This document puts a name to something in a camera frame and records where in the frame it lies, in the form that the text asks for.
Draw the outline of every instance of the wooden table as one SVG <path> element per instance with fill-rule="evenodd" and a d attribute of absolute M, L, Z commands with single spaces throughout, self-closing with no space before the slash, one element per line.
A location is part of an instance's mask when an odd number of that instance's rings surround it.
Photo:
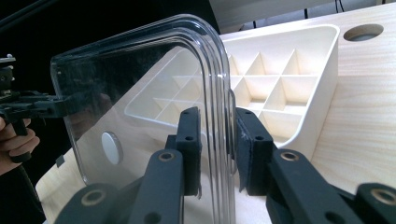
<path fill-rule="evenodd" d="M 339 78 L 312 163 L 333 185 L 355 193 L 360 183 L 379 182 L 396 188 L 396 4 L 369 7 L 264 30 L 283 30 L 318 24 L 334 24 L 339 36 Z M 380 24 L 381 35 L 366 41 L 344 39 L 349 29 Z M 261 29 L 248 30 L 260 32 Z M 227 39 L 243 32 L 222 35 Z M 53 166 L 37 183 L 36 190 L 47 219 L 52 223 L 75 192 L 85 185 L 72 150 L 65 163 Z M 241 193 L 236 199 L 238 223 L 270 223 L 262 198 Z"/>

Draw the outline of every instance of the clear plastic lid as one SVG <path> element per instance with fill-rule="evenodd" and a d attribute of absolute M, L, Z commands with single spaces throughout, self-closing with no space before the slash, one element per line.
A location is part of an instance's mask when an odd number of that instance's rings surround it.
<path fill-rule="evenodd" d="M 185 222 L 234 223 L 229 65 L 208 23 L 178 15 L 115 35 L 55 56 L 51 75 L 87 184 L 122 188 L 144 175 L 180 112 L 197 106 L 202 197 L 185 197 Z"/>

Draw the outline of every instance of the white plastic organizer tray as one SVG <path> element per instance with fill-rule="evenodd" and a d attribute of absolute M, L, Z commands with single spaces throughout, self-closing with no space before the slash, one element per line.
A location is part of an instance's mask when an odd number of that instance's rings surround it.
<path fill-rule="evenodd" d="M 309 160 L 337 82 L 338 36 L 337 27 L 320 25 L 223 38 L 236 106 L 254 112 L 277 147 L 298 150 Z M 155 101 L 150 111 L 125 109 L 125 114 L 151 122 L 144 126 L 153 137 L 159 136 L 156 125 L 175 129 L 179 113 L 202 102 L 197 99 L 203 97 L 203 84 L 194 81 L 200 76 L 198 61 L 186 50 L 174 53 L 159 61 L 161 68 L 150 69 L 154 79 L 133 99 L 144 105 Z"/>

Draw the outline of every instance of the finger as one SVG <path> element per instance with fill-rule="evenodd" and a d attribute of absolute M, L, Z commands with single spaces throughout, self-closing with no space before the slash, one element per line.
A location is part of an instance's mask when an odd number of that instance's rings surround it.
<path fill-rule="evenodd" d="M 23 120 L 23 123 L 25 124 L 25 127 L 27 127 L 31 122 L 32 122 L 31 119 L 24 119 Z"/>
<path fill-rule="evenodd" d="M 26 152 L 32 152 L 39 143 L 40 143 L 40 139 L 37 136 L 35 136 L 34 138 L 32 138 L 30 141 L 23 144 L 22 146 L 14 150 L 10 150 L 8 152 L 8 155 L 10 157 L 15 157 L 15 156 L 20 156 L 21 154 L 24 154 Z"/>
<path fill-rule="evenodd" d="M 20 163 L 14 163 L 6 152 L 0 152 L 0 175 L 17 168 Z"/>
<path fill-rule="evenodd" d="M 24 119 L 23 123 L 26 127 L 31 123 L 31 120 Z M 14 130 L 14 127 L 12 126 L 12 124 L 8 124 L 5 128 L 1 129 L 1 123 L 0 123 L 0 141 L 5 141 L 5 140 L 8 140 L 15 136 L 17 136 L 17 135 L 15 134 L 15 130 Z"/>
<path fill-rule="evenodd" d="M 5 141 L 15 137 L 14 127 L 12 124 L 8 124 L 3 130 L 0 131 L 0 141 Z"/>
<path fill-rule="evenodd" d="M 3 118 L 0 118 L 0 131 L 6 127 L 6 121 Z"/>
<path fill-rule="evenodd" d="M 14 136 L 12 138 L 9 138 L 8 140 L 0 142 L 0 150 L 10 151 L 12 149 L 21 147 L 22 145 L 26 144 L 34 137 L 35 137 L 35 132 L 31 129 L 27 129 L 26 136 Z"/>

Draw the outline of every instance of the white storage bin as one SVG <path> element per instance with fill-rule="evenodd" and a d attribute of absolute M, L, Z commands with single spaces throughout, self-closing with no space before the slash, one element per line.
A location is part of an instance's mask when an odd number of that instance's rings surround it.
<path fill-rule="evenodd" d="M 337 27 L 320 25 L 222 38 L 236 105 L 258 116 L 277 147 L 309 160 L 337 83 L 338 36 Z"/>

